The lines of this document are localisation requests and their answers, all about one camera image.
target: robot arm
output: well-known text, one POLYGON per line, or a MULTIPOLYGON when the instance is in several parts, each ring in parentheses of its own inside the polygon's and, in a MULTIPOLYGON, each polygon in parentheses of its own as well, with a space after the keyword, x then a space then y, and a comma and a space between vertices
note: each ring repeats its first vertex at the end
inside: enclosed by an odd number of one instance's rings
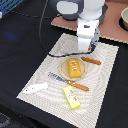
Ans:
POLYGON ((78 50, 89 52, 90 44, 97 45, 99 40, 99 18, 105 0, 51 0, 57 13, 65 19, 77 19, 78 50))

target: table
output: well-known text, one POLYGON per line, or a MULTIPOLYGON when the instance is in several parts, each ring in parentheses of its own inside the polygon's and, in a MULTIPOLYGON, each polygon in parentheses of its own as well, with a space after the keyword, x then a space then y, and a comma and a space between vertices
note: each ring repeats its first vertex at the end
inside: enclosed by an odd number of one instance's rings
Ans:
MULTIPOLYGON (((26 0, 14 10, 41 16, 45 1, 26 0)), ((55 16, 50 5, 45 16, 55 16)), ((26 117, 35 119, 50 128, 75 128, 75 126, 17 99, 41 62, 46 57, 40 47, 38 30, 40 19, 6 14, 0 20, 0 104, 26 117)), ((49 52, 62 33, 76 32, 51 26, 52 19, 42 23, 42 41, 49 52)), ((108 83, 96 128, 128 127, 128 45, 100 38, 119 50, 108 83)))

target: placemat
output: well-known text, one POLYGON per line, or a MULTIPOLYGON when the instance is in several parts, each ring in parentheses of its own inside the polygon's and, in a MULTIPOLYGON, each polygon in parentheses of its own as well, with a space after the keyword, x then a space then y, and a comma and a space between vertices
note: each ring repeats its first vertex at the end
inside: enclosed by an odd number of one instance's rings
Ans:
MULTIPOLYGON (((59 64, 65 58, 52 58, 47 56, 23 90, 31 84, 41 84, 44 82, 48 83, 49 88, 30 95, 23 94, 22 90, 17 98, 55 115, 76 127, 94 128, 96 126, 117 51, 118 47, 99 42, 96 49, 91 54, 77 55, 77 57, 84 56, 101 61, 100 66, 87 63, 87 74, 83 79, 76 81, 90 89, 88 92, 85 92, 73 87, 81 104, 77 109, 71 110, 63 93, 63 88, 68 85, 48 77, 49 72, 53 72, 60 76, 58 69, 59 64)), ((50 51, 51 54, 55 55, 72 52, 79 52, 77 50, 77 37, 65 33, 62 34, 50 51)))

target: butter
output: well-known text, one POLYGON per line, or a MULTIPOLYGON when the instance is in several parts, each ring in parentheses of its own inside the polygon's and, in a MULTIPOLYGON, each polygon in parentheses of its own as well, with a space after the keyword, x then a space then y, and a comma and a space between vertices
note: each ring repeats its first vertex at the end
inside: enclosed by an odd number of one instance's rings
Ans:
POLYGON ((67 87, 63 88, 63 91, 64 91, 64 94, 68 100, 68 103, 69 103, 71 109, 80 107, 80 102, 77 99, 71 86, 67 86, 67 87))
POLYGON ((68 60, 68 69, 69 69, 69 77, 70 78, 81 78, 82 73, 80 70, 79 62, 77 59, 68 60))

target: butter knife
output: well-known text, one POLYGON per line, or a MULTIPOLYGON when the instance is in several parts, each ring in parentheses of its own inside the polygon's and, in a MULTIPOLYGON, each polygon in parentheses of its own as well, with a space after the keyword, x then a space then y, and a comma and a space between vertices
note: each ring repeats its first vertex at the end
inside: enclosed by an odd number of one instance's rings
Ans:
POLYGON ((71 80, 65 80, 65 79, 61 78, 60 76, 58 76, 58 75, 56 75, 56 74, 54 74, 54 73, 49 72, 49 75, 48 75, 48 76, 49 76, 50 78, 52 78, 52 79, 55 79, 55 80, 57 80, 57 81, 65 82, 65 83, 67 83, 67 84, 69 84, 69 85, 72 85, 72 86, 74 86, 74 87, 76 87, 76 88, 79 88, 79 89, 81 89, 81 90, 89 91, 89 88, 88 88, 88 87, 83 86, 83 85, 81 85, 81 84, 77 84, 77 83, 75 83, 75 82, 73 82, 73 81, 71 81, 71 80))

